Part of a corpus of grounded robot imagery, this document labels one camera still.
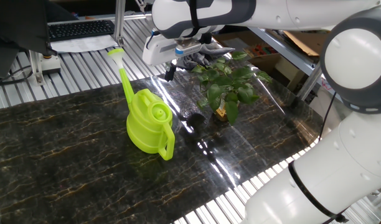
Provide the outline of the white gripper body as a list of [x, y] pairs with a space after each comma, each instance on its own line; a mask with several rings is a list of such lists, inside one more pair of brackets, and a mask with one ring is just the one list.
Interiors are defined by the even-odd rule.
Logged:
[[144, 45], [143, 61], [151, 66], [160, 65], [197, 53], [201, 48], [202, 44], [194, 38], [167, 39], [160, 32], [152, 32]]

